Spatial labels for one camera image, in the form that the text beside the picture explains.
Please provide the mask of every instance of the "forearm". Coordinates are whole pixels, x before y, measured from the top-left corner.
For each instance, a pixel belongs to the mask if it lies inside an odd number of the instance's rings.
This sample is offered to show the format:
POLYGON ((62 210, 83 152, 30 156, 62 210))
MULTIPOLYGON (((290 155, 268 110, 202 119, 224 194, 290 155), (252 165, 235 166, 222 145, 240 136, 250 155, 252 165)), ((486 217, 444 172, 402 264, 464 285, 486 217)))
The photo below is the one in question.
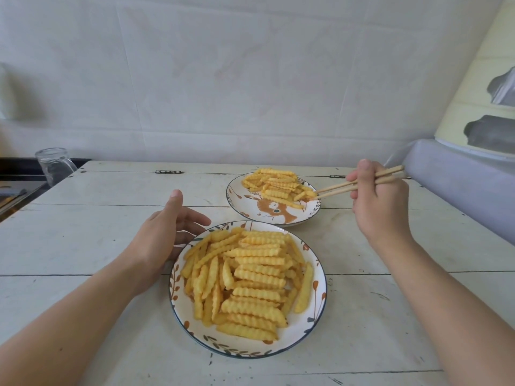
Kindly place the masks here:
POLYGON ((0 347, 0 385, 76 384, 133 298, 135 270, 116 259, 0 347))
POLYGON ((415 241, 377 251, 433 341, 453 385, 509 385, 515 331, 415 241))

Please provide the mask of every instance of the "glass jar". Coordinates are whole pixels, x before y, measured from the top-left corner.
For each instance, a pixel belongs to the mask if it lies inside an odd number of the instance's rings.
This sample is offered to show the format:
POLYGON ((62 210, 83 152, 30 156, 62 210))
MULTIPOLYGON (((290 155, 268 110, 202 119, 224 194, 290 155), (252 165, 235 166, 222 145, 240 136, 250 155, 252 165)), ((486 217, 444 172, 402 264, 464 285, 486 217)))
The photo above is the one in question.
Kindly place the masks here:
POLYGON ((77 170, 65 148, 42 149, 35 153, 35 157, 38 159, 50 187, 54 187, 55 184, 77 170))

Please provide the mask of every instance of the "plate rim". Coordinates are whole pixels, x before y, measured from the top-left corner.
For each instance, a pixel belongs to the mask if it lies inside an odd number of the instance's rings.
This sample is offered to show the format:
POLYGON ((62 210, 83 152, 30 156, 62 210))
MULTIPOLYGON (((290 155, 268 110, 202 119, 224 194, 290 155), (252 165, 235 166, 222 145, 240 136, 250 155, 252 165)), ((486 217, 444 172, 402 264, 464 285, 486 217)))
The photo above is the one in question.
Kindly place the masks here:
MULTIPOLYGON (((240 220, 240 221, 228 221, 228 222, 223 222, 223 223, 219 223, 217 225, 214 225, 214 226, 211 226, 209 228, 207 228, 204 232, 202 232, 201 234, 199 234, 198 236, 201 236, 202 234, 204 234, 205 232, 208 232, 210 229, 213 229, 213 228, 218 228, 219 226, 225 226, 229 223, 236 223, 236 222, 249 222, 249 221, 254 221, 254 220, 240 220)), ((282 229, 281 227, 277 227, 271 223, 267 223, 267 222, 260 222, 260 221, 254 221, 254 222, 259 222, 259 223, 264 223, 266 225, 270 225, 272 227, 276 227, 276 228, 279 228, 281 230, 284 230, 282 229)), ((322 268, 322 272, 323 272, 323 278, 324 278, 324 281, 325 281, 325 300, 324 300, 324 303, 322 305, 322 308, 320 310, 320 315, 318 317, 318 319, 313 323, 313 326, 312 328, 310 329, 310 331, 308 333, 305 333, 304 336, 302 336, 299 340, 297 340, 295 343, 291 344, 291 345, 288 345, 287 347, 285 348, 282 348, 280 350, 277 350, 276 352, 272 352, 272 353, 269 353, 269 354, 266 354, 266 355, 261 355, 261 356, 236 356, 236 355, 229 355, 229 354, 226 354, 225 352, 221 352, 219 350, 216 350, 212 347, 210 347, 209 345, 205 344, 204 342, 202 342, 199 338, 195 337, 195 336, 192 336, 190 331, 186 329, 186 327, 184 326, 184 324, 181 322, 181 320, 179 319, 179 316, 177 315, 177 312, 175 311, 175 307, 174 305, 172 304, 171 302, 171 296, 170 296, 170 279, 171 279, 171 275, 174 271, 174 267, 175 267, 175 262, 174 264, 171 266, 171 269, 170 269, 170 274, 168 276, 168 284, 167 284, 167 291, 168 291, 168 300, 170 301, 170 306, 171 306, 171 311, 173 312, 174 316, 175 316, 175 319, 177 320, 177 322, 179 323, 179 325, 181 326, 182 330, 186 332, 186 334, 191 338, 193 339, 196 343, 200 344, 201 346, 207 348, 208 350, 210 350, 211 352, 214 352, 216 354, 219 354, 219 355, 222 355, 224 357, 227 357, 227 358, 232 358, 232 359, 239 359, 239 360, 252 360, 252 359, 264 359, 264 358, 269 358, 271 356, 275 356, 275 355, 278 355, 278 354, 281 354, 282 352, 285 352, 287 350, 290 350, 291 348, 295 347, 297 344, 299 344, 302 340, 304 340, 308 335, 311 334, 311 332, 313 331, 313 329, 315 329, 315 327, 317 326, 318 322, 320 321, 320 319, 322 318, 322 314, 325 310, 325 305, 327 304, 327 275, 325 273, 325 270, 323 268, 323 265, 322 263, 320 262, 320 259, 318 258, 317 254, 315 253, 315 251, 313 251, 313 249, 304 241, 302 240, 300 237, 298 237, 296 234, 294 233, 291 233, 289 231, 287 231, 288 234, 298 238, 299 240, 303 241, 311 250, 311 252, 313 252, 313 254, 315 255, 315 258, 318 260, 319 264, 320 264, 320 268, 322 268)), ((195 238, 197 238, 198 236, 195 236, 190 242, 188 242, 183 250, 181 251, 181 253, 177 256, 177 260, 179 260, 179 257, 181 257, 182 253, 184 252, 184 249, 186 249, 186 246, 190 245, 193 240, 195 238)))
MULTIPOLYGON (((226 187, 226 200, 227 200, 227 203, 230 207, 232 207, 232 209, 234 211, 236 211, 238 214, 240 214, 243 218, 245 218, 247 221, 254 221, 254 222, 260 222, 260 223, 266 223, 268 225, 272 225, 272 226, 275 226, 275 227, 292 227, 292 226, 295 226, 295 225, 298 225, 299 223, 302 223, 302 222, 306 222, 307 220, 310 220, 311 218, 313 218, 316 214, 318 214, 320 212, 320 210, 322 209, 322 204, 320 203, 320 206, 318 207, 318 210, 316 211, 316 213, 314 213, 313 215, 311 215, 310 217, 307 217, 306 219, 303 219, 301 221, 298 221, 298 222, 290 222, 290 223, 278 223, 278 224, 273 224, 273 223, 268 223, 268 222, 263 222, 263 221, 258 221, 257 219, 253 219, 253 218, 250 218, 250 217, 247 217, 245 215, 243 215, 242 213, 240 213, 234 206, 231 202, 229 202, 229 197, 228 197, 228 194, 229 194, 229 186, 231 185, 231 183, 233 181, 235 181, 238 177, 242 177, 242 176, 247 176, 247 175, 251 175, 252 173, 254 172, 249 172, 249 173, 244 173, 242 175, 238 175, 236 176, 234 179, 232 179, 231 181, 229 181, 229 183, 227 184, 227 187, 226 187)), ((308 184, 309 187, 312 187, 315 191, 316 189, 306 180, 304 180, 303 178, 301 177, 298 177, 297 179, 305 182, 308 184)))

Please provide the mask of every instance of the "kitchen counter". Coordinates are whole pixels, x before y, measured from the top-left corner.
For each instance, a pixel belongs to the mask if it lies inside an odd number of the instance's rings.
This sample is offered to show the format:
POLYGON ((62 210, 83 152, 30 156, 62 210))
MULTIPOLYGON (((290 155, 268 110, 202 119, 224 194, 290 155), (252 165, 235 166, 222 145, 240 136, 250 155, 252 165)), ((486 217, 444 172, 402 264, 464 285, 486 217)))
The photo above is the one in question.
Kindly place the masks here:
MULTIPOLYGON (((0 223, 0 342, 113 260, 174 188, 213 223, 241 220, 225 189, 253 165, 86 163, 0 223), (157 174, 157 170, 182 171, 157 174)), ((350 168, 289 167, 316 188, 350 168)), ((515 325, 515 248, 413 180, 415 239, 447 271, 515 325)), ((83 385, 426 386, 447 384, 428 337, 388 270, 359 232, 348 195, 322 202, 290 230, 310 244, 328 279, 314 331, 278 356, 211 353, 179 326, 168 275, 136 298, 93 360, 83 385)))

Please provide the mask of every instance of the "pile of french fries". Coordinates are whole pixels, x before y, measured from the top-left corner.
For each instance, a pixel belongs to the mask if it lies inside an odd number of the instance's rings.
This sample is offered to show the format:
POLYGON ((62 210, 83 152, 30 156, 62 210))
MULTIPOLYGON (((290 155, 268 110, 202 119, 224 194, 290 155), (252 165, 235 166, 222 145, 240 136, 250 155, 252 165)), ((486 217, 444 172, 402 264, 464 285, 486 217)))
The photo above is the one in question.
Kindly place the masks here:
POLYGON ((289 234, 241 227, 208 234, 185 254, 181 275, 194 318, 228 335, 278 339, 293 309, 310 302, 313 267, 289 234))
POLYGON ((241 184, 250 192, 261 192, 263 199, 301 209, 297 201, 308 202, 318 194, 310 187, 299 183, 297 175, 290 171, 261 168, 245 177, 241 184))

